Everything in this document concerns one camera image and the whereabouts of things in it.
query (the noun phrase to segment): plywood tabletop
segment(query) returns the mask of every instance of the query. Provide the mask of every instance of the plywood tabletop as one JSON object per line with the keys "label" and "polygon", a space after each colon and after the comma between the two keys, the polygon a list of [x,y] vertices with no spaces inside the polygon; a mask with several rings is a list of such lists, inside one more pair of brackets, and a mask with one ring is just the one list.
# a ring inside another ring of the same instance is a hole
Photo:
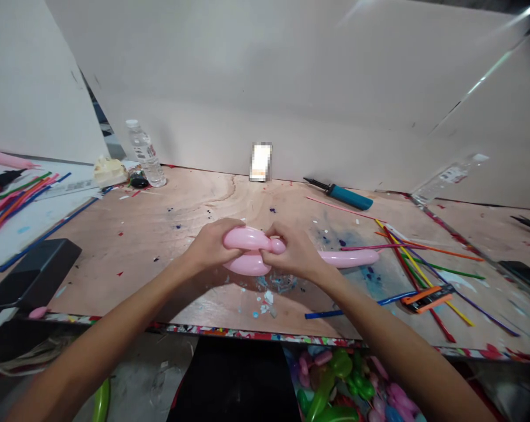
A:
{"label": "plywood tabletop", "polygon": [[510,217],[530,220],[530,210],[439,199],[428,208],[492,260],[530,266],[530,227]]}
{"label": "plywood tabletop", "polygon": [[[305,230],[319,250],[339,249],[343,244],[386,243],[375,234],[379,228],[373,220],[306,199],[312,196],[342,205],[304,183],[278,180],[251,183],[246,176],[185,168],[165,171],[167,186],[134,197],[132,191],[116,189],[55,234],[75,242],[83,252],[50,302],[52,312],[105,315],[183,253],[202,226],[223,217],[245,219],[249,226],[258,229],[282,220]],[[397,194],[357,192],[374,200],[365,214],[389,222],[409,239],[471,254],[409,199]],[[455,286],[510,328],[521,332],[521,337],[511,337],[459,297],[453,299],[454,303],[475,327],[468,327],[448,307],[437,308],[456,338],[455,344],[445,340],[429,313],[410,315],[396,304],[386,306],[389,312],[434,346],[486,350],[488,345],[494,345],[500,350],[507,347],[530,354],[530,298],[524,292],[485,262],[434,251],[420,254],[431,263],[486,277],[484,281],[463,277],[461,284]],[[371,267],[344,270],[344,274],[376,300],[412,290],[390,250],[382,252],[380,260]],[[270,312],[261,314],[262,299],[268,289],[274,294],[276,318]],[[345,316],[304,318],[306,312],[333,308],[333,301],[307,280],[274,271],[265,277],[242,277],[217,268],[185,284],[158,321],[360,339]]]}

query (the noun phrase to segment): hand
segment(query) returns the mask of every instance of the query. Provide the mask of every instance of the hand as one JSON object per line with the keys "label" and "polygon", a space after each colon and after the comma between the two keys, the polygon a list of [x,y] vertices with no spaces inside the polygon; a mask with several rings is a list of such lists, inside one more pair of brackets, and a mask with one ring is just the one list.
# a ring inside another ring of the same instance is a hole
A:
{"label": "hand", "polygon": [[318,251],[316,251],[316,248],[302,230],[274,222],[271,228],[265,232],[265,235],[268,237],[280,236],[287,245],[287,250],[280,255],[261,250],[263,262],[267,265],[314,283],[318,281],[319,276],[334,269],[320,257],[320,254],[318,254]]}
{"label": "hand", "polygon": [[204,226],[182,259],[194,266],[197,272],[225,264],[244,254],[243,249],[226,249],[222,243],[224,236],[234,227],[245,226],[241,220],[225,218]]}

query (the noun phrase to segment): white cable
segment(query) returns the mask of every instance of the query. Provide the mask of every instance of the white cable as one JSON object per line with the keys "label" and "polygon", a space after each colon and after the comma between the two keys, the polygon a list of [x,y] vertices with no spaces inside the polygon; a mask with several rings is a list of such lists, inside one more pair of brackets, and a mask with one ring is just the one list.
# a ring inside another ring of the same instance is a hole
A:
{"label": "white cable", "polygon": [[[15,314],[17,313],[18,310],[19,310],[19,308],[7,308],[7,309],[3,309],[3,311],[0,312],[0,327],[1,327],[4,323],[6,323],[7,321],[10,321],[11,318],[13,318],[13,317],[15,316]],[[9,377],[14,377],[14,376],[24,376],[24,375],[32,375],[32,374],[35,374],[35,373],[42,372],[43,370],[44,370],[44,368],[40,368],[40,369],[33,369],[33,370],[25,371],[25,372],[16,372],[16,373],[13,373],[13,372],[5,371],[5,370],[3,370],[3,369],[0,367],[0,373],[2,373],[3,375],[9,376]]]}

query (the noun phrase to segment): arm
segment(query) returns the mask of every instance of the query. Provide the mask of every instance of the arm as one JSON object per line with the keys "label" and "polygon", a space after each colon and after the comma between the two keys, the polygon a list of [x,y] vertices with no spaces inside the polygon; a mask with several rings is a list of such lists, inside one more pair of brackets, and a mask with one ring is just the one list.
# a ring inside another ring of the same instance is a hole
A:
{"label": "arm", "polygon": [[305,278],[324,290],[343,310],[428,420],[494,421],[459,373],[408,325],[363,295],[339,271],[326,264],[304,232],[275,223],[266,235],[282,236],[281,255],[261,251],[263,261]]}
{"label": "arm", "polygon": [[227,250],[225,233],[240,220],[207,224],[189,249],[160,275],[114,308],[37,375],[11,410],[8,421],[71,420],[83,403],[110,375],[130,343],[146,328],[174,291],[200,271],[240,256]]}

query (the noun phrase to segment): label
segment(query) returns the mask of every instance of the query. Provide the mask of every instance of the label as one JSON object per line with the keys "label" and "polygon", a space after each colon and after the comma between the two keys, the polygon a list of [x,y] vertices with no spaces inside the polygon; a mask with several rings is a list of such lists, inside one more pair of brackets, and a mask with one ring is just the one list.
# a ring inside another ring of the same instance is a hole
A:
{"label": "label", "polygon": [[462,171],[459,167],[451,167],[446,169],[439,175],[439,179],[447,183],[459,183],[467,176],[467,173]]}
{"label": "label", "polygon": [[152,144],[143,147],[134,147],[134,153],[139,161],[147,160],[155,157],[155,150]]}

